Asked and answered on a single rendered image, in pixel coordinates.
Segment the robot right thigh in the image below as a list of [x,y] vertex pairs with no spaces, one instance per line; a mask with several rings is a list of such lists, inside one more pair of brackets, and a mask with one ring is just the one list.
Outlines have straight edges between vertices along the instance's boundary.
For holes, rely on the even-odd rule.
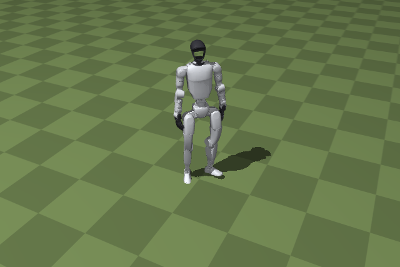
[[190,110],[182,114],[184,150],[193,151],[193,134],[195,128],[194,111]]

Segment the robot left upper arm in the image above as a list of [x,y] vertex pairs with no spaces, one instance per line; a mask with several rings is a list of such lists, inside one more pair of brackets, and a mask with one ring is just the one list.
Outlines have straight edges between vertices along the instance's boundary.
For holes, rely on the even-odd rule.
[[218,92],[218,93],[220,93],[221,91],[224,91],[225,90],[225,87],[224,87],[224,85],[223,85],[223,83],[222,83],[222,68],[221,68],[221,66],[219,65],[219,63],[217,63],[217,62],[210,62],[211,63],[211,66],[212,66],[212,70],[214,71],[214,80],[215,80],[215,83],[216,83],[216,86],[214,87],[215,88],[215,90]]

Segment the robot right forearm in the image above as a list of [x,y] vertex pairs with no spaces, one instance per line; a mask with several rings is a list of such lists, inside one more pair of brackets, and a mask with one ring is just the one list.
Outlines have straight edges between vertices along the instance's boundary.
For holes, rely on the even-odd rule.
[[183,102],[183,99],[177,98],[177,96],[178,96],[178,92],[176,91],[175,92],[175,97],[174,97],[175,105],[174,105],[174,114],[173,114],[175,118],[178,118],[177,117],[178,114],[181,114],[181,112],[182,112],[182,102]]

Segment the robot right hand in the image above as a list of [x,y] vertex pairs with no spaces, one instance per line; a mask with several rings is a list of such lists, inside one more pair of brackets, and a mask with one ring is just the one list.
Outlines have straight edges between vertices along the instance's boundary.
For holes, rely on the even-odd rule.
[[177,126],[180,130],[183,130],[184,126],[183,126],[183,124],[182,124],[182,122],[181,122],[181,119],[182,119],[181,114],[178,114],[178,117],[177,117],[177,118],[174,117],[174,119],[176,120],[176,126]]

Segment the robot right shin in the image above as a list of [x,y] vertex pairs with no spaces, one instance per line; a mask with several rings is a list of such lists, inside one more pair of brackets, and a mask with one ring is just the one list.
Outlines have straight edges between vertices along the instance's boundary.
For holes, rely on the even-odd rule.
[[189,173],[189,165],[191,164],[191,151],[190,150],[184,150],[184,164],[185,164],[185,174],[186,174],[187,170]]

